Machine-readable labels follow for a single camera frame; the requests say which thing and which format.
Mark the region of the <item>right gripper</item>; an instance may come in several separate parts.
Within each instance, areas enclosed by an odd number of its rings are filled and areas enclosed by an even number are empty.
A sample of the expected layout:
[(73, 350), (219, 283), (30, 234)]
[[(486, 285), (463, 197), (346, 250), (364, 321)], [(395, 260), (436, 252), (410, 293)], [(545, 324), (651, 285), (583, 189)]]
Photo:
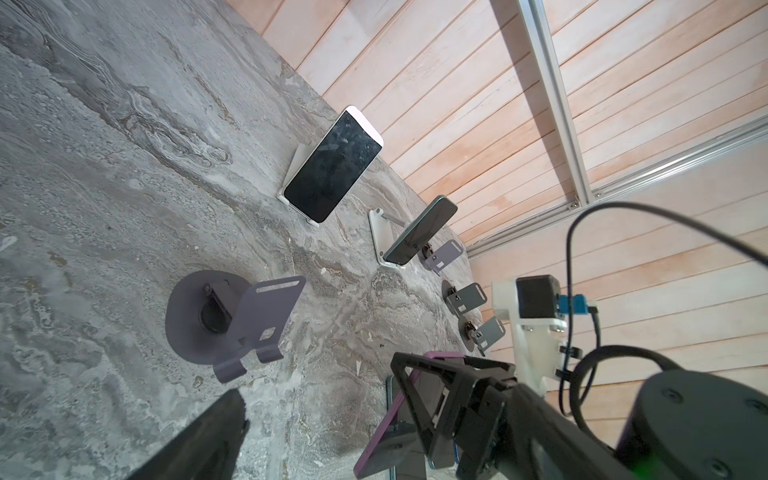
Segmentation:
[[(514, 380), (503, 362), (462, 363), (397, 352), (391, 361), (428, 457), (450, 445), (462, 455), (460, 479), (597, 479), (600, 451), (530, 387)], [(447, 404), (431, 414), (411, 384), (412, 373), (436, 376)]]

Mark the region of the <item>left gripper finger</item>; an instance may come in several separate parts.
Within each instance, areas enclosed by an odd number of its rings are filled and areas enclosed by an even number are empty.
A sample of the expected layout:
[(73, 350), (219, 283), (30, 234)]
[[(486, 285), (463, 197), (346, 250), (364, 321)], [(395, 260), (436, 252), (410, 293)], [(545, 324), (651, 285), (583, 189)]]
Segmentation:
[(129, 477), (231, 479), (249, 427), (245, 401), (230, 389)]

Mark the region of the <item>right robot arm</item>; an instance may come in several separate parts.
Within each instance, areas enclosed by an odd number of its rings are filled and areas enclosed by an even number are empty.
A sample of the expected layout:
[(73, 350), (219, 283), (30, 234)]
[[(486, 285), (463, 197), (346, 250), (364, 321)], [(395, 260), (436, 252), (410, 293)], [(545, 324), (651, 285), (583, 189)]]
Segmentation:
[[(579, 399), (599, 363), (636, 357), (658, 372), (641, 386), (616, 446), (589, 428)], [(767, 398), (744, 384), (682, 368), (651, 350), (599, 347), (570, 376), (560, 415), (507, 363), (396, 353), (393, 375), (426, 457), (460, 479), (763, 479)]]

